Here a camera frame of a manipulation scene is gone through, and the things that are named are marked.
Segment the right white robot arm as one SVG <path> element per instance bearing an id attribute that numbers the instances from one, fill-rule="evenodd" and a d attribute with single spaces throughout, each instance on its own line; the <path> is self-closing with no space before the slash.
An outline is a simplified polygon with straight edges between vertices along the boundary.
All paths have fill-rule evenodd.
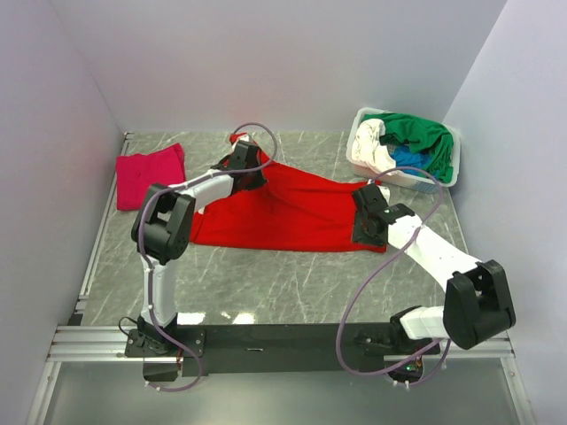
<path id="1" fill-rule="evenodd" d="M 404 204 L 389 205 L 380 188 L 368 184 L 352 193 L 352 240 L 406 253 L 445 294 L 442 306 L 410 307 L 390 319 L 390 346 L 408 353 L 420 340 L 450 339 L 468 350 L 517 323 L 503 266 L 459 250 L 427 227 Z"/>

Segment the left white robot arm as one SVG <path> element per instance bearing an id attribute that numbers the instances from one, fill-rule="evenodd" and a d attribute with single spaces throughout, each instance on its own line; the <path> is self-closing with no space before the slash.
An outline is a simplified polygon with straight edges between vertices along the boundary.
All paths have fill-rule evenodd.
<path id="1" fill-rule="evenodd" d="M 145 344 L 156 355 L 168 355 L 177 344 L 177 334 L 168 328 L 177 316 L 176 261 L 190 243 L 194 213 L 242 190 L 262 187 L 262 167 L 260 147 L 245 138 L 199 177 L 169 186 L 153 183 L 148 189 L 131 237 L 144 267 L 141 320 L 152 326 Z"/>

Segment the red t-shirt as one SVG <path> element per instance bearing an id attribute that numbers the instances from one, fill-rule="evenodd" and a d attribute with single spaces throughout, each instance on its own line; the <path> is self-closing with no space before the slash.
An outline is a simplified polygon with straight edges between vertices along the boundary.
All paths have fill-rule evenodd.
<path id="1" fill-rule="evenodd" d="M 266 183 L 195 212 L 191 243 L 272 251 L 386 251 L 352 242 L 352 192 L 362 183 L 334 182 L 270 162 L 262 149 L 260 161 Z"/>

